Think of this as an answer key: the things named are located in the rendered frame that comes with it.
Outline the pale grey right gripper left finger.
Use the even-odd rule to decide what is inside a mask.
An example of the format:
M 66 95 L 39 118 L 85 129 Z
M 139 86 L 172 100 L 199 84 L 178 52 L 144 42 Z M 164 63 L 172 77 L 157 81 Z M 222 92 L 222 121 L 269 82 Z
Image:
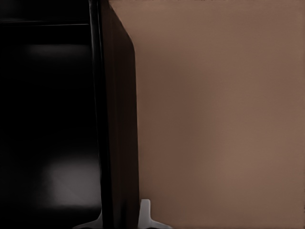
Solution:
M 99 216 L 96 220 L 74 226 L 72 229 L 85 229 L 85 228 L 87 228 L 87 229 L 103 229 L 102 212 L 100 212 L 100 214 L 99 214 Z

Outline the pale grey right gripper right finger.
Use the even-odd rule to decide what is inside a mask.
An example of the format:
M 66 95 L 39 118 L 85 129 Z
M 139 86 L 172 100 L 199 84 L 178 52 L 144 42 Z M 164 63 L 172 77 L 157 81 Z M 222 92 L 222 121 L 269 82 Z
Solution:
M 141 199 L 138 229 L 173 229 L 171 226 L 157 222 L 151 217 L 151 201 Z

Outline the black tray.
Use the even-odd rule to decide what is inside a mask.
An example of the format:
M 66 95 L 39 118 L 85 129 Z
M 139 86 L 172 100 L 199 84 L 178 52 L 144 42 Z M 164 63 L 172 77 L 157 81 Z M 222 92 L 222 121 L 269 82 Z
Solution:
M 0 0 L 0 229 L 136 229 L 137 130 L 109 0 Z

